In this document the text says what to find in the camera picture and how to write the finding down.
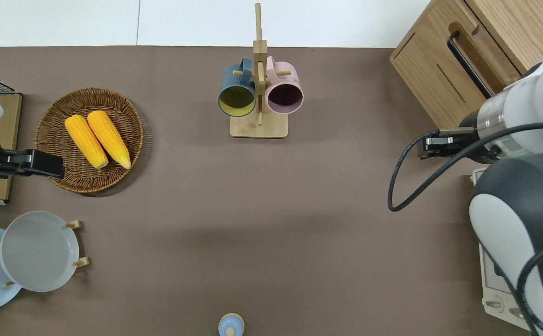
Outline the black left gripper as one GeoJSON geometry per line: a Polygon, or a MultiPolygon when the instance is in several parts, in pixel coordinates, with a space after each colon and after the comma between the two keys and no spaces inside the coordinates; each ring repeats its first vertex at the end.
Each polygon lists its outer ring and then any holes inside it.
{"type": "Polygon", "coordinates": [[[1,179],[7,179],[10,176],[32,175],[63,179],[65,176],[64,160],[59,156],[37,149],[3,150],[3,153],[0,154],[1,179]]]}

